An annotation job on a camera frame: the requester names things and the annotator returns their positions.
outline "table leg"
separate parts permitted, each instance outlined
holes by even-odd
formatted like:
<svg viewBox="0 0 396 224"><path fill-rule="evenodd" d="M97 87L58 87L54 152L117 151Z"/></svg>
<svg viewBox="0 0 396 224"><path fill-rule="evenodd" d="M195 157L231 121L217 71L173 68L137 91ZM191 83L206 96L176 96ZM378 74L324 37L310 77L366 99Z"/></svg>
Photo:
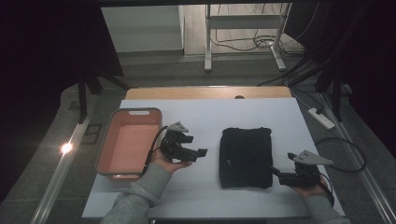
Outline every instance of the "table leg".
<svg viewBox="0 0 396 224"><path fill-rule="evenodd" d="M277 27L274 43L271 46L271 51L274 55L274 59L277 64L277 68L281 72L286 71L286 65L283 63L282 57L280 56L279 41L280 41L280 37L282 36L282 33L283 33L283 28L285 27L285 24L286 24L286 18L288 17L288 14L289 14L289 8L290 8L290 3L286 3L285 10L282 12L282 15L281 15L280 21L279 21L279 25Z"/></svg>
<svg viewBox="0 0 396 224"><path fill-rule="evenodd" d="M206 5L205 71L212 70L212 45L210 42L210 5Z"/></svg>

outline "white tabletop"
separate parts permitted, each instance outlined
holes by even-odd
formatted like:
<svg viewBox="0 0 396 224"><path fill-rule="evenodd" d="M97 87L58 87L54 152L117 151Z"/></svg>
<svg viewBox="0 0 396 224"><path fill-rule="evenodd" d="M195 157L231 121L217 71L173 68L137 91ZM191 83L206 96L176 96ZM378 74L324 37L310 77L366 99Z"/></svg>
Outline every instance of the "white tabletop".
<svg viewBox="0 0 396 224"><path fill-rule="evenodd" d="M219 183L219 141L226 128L270 128L274 166L281 172L293 172L288 152L299 154L306 149L318 154L295 99L124 100L120 107L157 107L163 113L163 125L180 121L190 130L187 135L194 140L183 147L208 148L204 158L173 174L161 204L149 209L150 218L308 216L301 197L279 185L276 176L269 189L222 189ZM326 174L324 167L319 170ZM128 183L114 183L97 175L82 216L103 217L127 188ZM334 209L344 215L335 193L334 197Z"/></svg>

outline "glowing light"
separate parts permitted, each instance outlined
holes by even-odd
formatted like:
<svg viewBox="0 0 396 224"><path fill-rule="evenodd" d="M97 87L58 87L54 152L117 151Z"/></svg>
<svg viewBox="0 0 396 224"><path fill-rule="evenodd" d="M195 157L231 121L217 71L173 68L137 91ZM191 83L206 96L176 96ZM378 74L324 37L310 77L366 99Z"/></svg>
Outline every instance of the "glowing light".
<svg viewBox="0 0 396 224"><path fill-rule="evenodd" d="M71 151L73 149L73 145L71 145L70 143L65 143L62 148L61 151L63 154L66 154L67 152Z"/></svg>

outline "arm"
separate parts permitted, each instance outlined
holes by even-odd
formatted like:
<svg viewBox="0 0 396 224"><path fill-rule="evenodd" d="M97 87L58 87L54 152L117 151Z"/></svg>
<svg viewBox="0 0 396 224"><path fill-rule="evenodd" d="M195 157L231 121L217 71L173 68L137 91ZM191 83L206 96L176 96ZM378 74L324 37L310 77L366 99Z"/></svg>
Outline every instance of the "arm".
<svg viewBox="0 0 396 224"><path fill-rule="evenodd" d="M323 177L321 176L320 178L320 182L327 187ZM316 185L313 188L292 188L304 198L305 206L315 223L350 224L348 218L342 217L332 209L326 192L320 186Z"/></svg>
<svg viewBox="0 0 396 224"><path fill-rule="evenodd" d="M346 217L342 217L332 209L326 194L313 194L304 198L305 206L308 208L315 223L320 224L350 224Z"/></svg>
<svg viewBox="0 0 396 224"><path fill-rule="evenodd" d="M113 208L105 215L101 223L134 223L147 224L148 210L161 199L163 190L168 184L172 173L190 163L170 163L160 150L153 154L147 172L131 187L117 197Z"/></svg>

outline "orange tray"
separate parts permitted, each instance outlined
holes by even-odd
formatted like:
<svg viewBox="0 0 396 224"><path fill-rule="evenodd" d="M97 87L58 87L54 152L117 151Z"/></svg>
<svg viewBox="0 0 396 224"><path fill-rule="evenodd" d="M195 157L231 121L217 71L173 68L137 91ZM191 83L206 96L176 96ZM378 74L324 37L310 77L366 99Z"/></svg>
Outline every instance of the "orange tray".
<svg viewBox="0 0 396 224"><path fill-rule="evenodd" d="M139 178L162 119L157 108L116 110L96 161L97 173L112 180Z"/></svg>

